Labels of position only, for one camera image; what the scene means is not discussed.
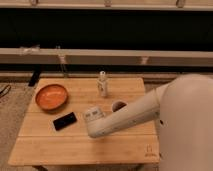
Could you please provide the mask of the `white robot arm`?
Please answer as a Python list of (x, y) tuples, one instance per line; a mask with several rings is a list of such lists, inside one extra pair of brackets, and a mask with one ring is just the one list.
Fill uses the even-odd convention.
[(88, 135), (102, 137), (159, 119), (159, 171), (213, 171), (213, 78), (181, 75), (106, 116), (84, 112)]

